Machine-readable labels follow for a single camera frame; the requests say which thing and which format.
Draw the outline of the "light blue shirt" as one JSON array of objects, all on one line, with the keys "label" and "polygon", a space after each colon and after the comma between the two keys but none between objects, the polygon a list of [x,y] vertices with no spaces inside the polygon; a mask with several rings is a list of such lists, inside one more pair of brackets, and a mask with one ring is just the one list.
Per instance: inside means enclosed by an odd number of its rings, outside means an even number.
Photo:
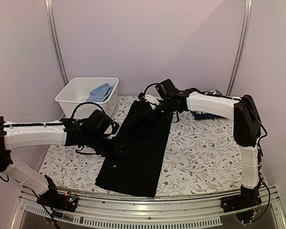
[{"label": "light blue shirt", "polygon": [[86,99],[87,102],[104,102],[111,94],[113,87],[108,83],[104,83],[97,88],[90,91],[89,97]]}]

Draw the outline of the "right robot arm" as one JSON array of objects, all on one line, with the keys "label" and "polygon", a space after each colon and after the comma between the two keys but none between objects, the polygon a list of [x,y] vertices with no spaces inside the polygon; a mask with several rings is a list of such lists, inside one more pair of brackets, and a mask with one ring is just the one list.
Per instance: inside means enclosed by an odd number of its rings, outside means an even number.
[{"label": "right robot arm", "polygon": [[262,183],[260,176],[262,149],[260,141],[266,135],[258,110],[252,96],[230,97],[200,91],[196,88],[179,90],[170,79],[152,84],[160,99],[146,91],[139,94],[139,99],[150,106],[150,116],[156,122],[168,115],[184,111],[203,112],[230,119],[234,122],[233,137],[240,148],[243,165],[243,183],[237,204],[247,208],[258,197]]}]

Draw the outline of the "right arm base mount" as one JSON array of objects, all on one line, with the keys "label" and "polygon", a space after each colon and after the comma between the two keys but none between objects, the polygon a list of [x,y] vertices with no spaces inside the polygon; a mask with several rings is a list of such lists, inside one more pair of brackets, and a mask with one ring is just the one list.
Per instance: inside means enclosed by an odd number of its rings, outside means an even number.
[{"label": "right arm base mount", "polygon": [[220,199],[220,207],[224,213],[237,211],[260,205],[262,203],[259,193],[241,192],[240,194],[223,197]]}]

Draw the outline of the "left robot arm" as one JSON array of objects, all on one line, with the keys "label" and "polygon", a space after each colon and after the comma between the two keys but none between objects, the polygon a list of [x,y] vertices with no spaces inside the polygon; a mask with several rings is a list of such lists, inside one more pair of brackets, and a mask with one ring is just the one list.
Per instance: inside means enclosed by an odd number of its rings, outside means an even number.
[{"label": "left robot arm", "polygon": [[115,151],[115,139],[120,125],[109,117],[100,106],[83,119],[75,114],[47,123],[6,122],[0,116],[0,173],[10,176],[32,189],[51,207],[71,201],[71,194],[59,194],[51,178],[42,176],[28,165],[12,157],[11,151],[27,146],[57,145],[77,146],[82,154],[84,147],[94,150],[95,155],[109,156]]}]

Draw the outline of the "floral patterned tablecloth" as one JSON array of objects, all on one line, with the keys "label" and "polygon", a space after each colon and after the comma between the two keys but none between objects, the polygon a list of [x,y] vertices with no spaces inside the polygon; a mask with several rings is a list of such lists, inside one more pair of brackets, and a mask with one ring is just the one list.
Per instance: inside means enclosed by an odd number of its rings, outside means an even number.
[{"label": "floral patterned tablecloth", "polygon": [[[104,158],[85,148],[50,146],[39,168],[56,187],[82,193],[111,190],[95,183]],[[233,121],[195,120],[190,112],[173,118],[156,196],[211,194],[254,188],[259,182],[257,149],[238,146]]]}]

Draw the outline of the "aluminium front rail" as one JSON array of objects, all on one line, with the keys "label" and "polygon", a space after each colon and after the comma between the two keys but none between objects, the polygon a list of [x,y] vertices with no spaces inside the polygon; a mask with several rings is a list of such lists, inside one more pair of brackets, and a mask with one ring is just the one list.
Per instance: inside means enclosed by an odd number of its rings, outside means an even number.
[{"label": "aluminium front rail", "polygon": [[75,212],[61,212],[61,229],[286,229],[286,213],[275,186],[261,187],[254,222],[239,222],[251,208],[224,212],[221,199],[238,191],[141,198],[74,190]]}]

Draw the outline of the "left aluminium frame post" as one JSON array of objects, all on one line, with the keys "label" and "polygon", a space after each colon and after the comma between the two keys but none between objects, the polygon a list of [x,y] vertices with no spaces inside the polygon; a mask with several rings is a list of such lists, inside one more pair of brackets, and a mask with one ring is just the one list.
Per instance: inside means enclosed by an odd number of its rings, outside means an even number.
[{"label": "left aluminium frame post", "polygon": [[57,29],[56,29],[56,24],[55,24],[55,18],[54,18],[54,10],[53,10],[53,4],[52,0],[45,0],[45,9],[46,9],[46,14],[47,14],[47,20],[49,24],[49,30],[50,30],[50,36],[51,40],[53,43],[53,48],[54,48],[54,54],[57,60],[59,72],[62,78],[62,83],[64,86],[68,84],[68,77],[67,73],[65,70],[63,58],[62,58],[62,52],[59,44],[59,39],[58,39],[58,34],[57,34]]}]

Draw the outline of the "right aluminium frame post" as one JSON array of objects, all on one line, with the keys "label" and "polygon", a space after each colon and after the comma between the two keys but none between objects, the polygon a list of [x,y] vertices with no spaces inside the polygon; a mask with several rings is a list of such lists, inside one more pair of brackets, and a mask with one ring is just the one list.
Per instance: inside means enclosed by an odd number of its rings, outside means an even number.
[{"label": "right aluminium frame post", "polygon": [[239,39],[239,44],[236,52],[235,62],[232,69],[232,75],[230,79],[231,85],[234,85],[238,73],[238,69],[241,63],[241,58],[243,55],[244,47],[245,47],[245,41],[249,29],[250,24],[250,17],[251,17],[251,11],[252,11],[252,0],[246,0],[245,1],[245,8],[244,8],[244,15],[243,15],[243,22],[242,22],[242,28],[241,28],[241,34]]}]

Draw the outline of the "dark blue folded shirt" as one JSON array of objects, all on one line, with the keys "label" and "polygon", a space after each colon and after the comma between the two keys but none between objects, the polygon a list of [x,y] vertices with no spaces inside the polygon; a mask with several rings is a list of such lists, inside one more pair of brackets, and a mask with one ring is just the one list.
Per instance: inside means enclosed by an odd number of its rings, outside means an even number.
[{"label": "dark blue folded shirt", "polygon": [[192,111],[192,114],[195,120],[205,120],[205,119],[215,119],[218,118],[217,115],[201,112],[201,111]]}]

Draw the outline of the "black long sleeve shirt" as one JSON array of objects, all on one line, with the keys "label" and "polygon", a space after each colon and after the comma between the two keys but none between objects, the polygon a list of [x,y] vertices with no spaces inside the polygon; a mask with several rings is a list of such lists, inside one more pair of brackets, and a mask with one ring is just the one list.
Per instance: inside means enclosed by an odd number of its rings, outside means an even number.
[{"label": "black long sleeve shirt", "polygon": [[124,148],[126,155],[115,153],[105,158],[95,180],[96,186],[132,196],[155,197],[173,116],[159,123],[153,119],[133,123],[150,108],[143,101],[132,103],[116,135],[115,149]]}]

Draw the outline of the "black white checkered shirt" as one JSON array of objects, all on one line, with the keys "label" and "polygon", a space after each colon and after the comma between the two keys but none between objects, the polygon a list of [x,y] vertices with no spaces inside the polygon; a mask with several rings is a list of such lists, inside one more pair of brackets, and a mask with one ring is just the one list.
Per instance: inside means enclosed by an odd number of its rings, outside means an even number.
[{"label": "black white checkered shirt", "polygon": [[204,94],[209,96],[223,96],[223,94],[218,90],[206,91]]}]

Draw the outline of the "aluminium frame post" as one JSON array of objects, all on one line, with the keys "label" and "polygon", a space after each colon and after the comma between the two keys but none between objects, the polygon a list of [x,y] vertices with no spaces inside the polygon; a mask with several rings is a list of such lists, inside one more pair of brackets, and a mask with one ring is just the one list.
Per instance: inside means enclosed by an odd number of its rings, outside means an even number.
[{"label": "aluminium frame post", "polygon": [[62,58],[62,52],[59,44],[59,39],[58,39],[58,34],[57,34],[57,29],[56,29],[56,24],[55,24],[55,18],[54,18],[54,10],[53,10],[53,4],[52,0],[45,0],[45,9],[46,9],[46,14],[47,14],[47,20],[49,24],[49,30],[50,30],[50,36],[51,40],[53,43],[53,48],[54,48],[54,54],[57,60],[59,72],[62,78],[62,83],[64,86],[68,84],[68,77],[67,73],[65,70],[63,58]]},{"label": "aluminium frame post", "polygon": [[242,28],[241,28],[241,34],[239,39],[239,44],[236,52],[235,62],[232,69],[232,75],[230,79],[231,85],[234,85],[238,73],[238,69],[241,63],[241,58],[243,55],[244,47],[245,47],[245,41],[249,29],[250,24],[250,17],[251,17],[251,11],[252,11],[252,0],[246,0],[245,1],[245,8],[244,8],[244,15],[243,15],[243,22],[242,22]]}]

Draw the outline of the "white plastic bin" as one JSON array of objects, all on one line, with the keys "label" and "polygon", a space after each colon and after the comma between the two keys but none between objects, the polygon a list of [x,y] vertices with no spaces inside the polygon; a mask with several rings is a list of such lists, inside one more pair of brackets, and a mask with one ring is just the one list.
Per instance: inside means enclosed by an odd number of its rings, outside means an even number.
[{"label": "white plastic bin", "polygon": [[67,118],[70,118],[75,107],[86,102],[90,92],[97,87],[108,84],[112,91],[103,102],[97,104],[108,116],[113,114],[118,100],[118,78],[79,77],[72,79],[55,97]]}]

